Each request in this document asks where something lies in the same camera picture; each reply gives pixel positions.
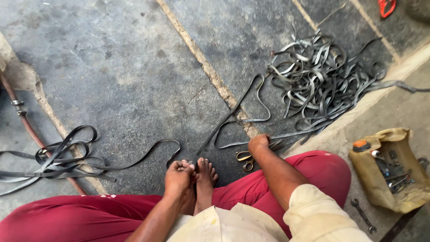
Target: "white shirt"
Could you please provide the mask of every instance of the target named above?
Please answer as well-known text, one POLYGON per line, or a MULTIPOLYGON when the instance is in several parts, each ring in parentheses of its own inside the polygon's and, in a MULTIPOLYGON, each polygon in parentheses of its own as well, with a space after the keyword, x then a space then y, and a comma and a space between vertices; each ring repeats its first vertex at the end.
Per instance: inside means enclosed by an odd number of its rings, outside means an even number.
MULTIPOLYGON (((298 186, 289 207, 283 220, 290 226, 291 242, 371 242, 336 201, 314 185, 298 186)), ((231 210, 212 206, 194 217, 180 215, 167 238, 168 242, 288 241, 272 217, 241 203, 231 210)))

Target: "wrench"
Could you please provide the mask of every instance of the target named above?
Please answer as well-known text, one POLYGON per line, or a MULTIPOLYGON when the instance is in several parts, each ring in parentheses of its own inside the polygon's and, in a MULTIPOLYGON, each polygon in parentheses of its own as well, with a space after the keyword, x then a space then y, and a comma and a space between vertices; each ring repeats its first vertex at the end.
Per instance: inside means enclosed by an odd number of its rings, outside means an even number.
POLYGON ((358 205, 358 200, 357 199, 352 199, 351 200, 351 204, 352 204, 352 206, 354 206, 357 209, 358 213, 364 219, 364 221, 366 222, 367 226, 369 226, 369 232, 370 233, 376 232, 376 227, 373 226, 370 223, 369 219, 367 219, 366 214, 364 214, 363 210, 361 210, 360 206, 358 205))

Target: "hand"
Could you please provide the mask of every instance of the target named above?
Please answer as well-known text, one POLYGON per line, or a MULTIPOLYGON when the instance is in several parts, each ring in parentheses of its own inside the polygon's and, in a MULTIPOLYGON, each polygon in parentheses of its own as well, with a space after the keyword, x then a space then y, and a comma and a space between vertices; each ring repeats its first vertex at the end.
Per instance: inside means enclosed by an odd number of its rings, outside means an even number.
POLYGON ((180 198, 181 203, 185 202, 183 198, 187 189, 198 178, 194 169, 195 166, 186 160, 172 162, 166 172, 164 196, 180 198))
POLYGON ((248 143, 248 151, 255 158, 255 155, 261 150, 269 149, 269 135, 264 133, 255 136, 248 143))

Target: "tool bag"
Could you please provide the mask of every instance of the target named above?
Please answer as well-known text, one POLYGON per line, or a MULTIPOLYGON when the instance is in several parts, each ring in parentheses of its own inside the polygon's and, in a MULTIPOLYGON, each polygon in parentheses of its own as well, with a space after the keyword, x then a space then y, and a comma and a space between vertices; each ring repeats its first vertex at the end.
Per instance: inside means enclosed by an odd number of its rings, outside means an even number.
POLYGON ((349 157, 367 199, 374 205, 403 214, 430 202, 430 178, 409 147, 409 134, 409 129, 386 129, 363 138, 370 144, 369 149, 362 152, 355 152, 352 149, 349 151, 349 157), (415 182, 399 193, 392 194, 372 156, 372 151, 376 149, 384 157, 389 157, 389 151, 396 151, 397 161, 405 171, 412 170, 409 176, 415 182))

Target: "cream shirt sleeve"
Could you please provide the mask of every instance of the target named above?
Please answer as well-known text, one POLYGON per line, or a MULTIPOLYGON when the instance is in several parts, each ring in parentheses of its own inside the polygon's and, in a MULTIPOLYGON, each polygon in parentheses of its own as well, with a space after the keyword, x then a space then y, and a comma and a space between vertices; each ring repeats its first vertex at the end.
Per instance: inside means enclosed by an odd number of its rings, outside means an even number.
POLYGON ((290 226, 291 242, 371 242, 336 201, 314 185, 298 186, 289 206, 283 219, 290 226))

